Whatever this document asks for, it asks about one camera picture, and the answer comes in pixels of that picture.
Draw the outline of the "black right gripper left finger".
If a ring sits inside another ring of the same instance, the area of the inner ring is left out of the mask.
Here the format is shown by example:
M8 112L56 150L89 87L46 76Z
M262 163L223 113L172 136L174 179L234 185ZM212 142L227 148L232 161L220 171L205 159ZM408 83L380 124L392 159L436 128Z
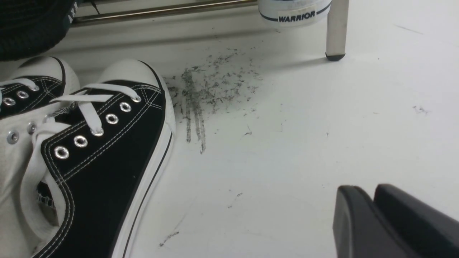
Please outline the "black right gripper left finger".
M332 229L338 258L421 257L357 186L338 187Z

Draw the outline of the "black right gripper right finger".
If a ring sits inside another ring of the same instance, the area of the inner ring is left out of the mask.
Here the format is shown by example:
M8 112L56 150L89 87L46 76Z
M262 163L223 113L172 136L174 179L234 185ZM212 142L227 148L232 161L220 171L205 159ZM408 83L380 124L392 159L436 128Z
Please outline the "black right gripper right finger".
M422 258L457 258L459 222L388 183L379 184L374 203L402 240Z

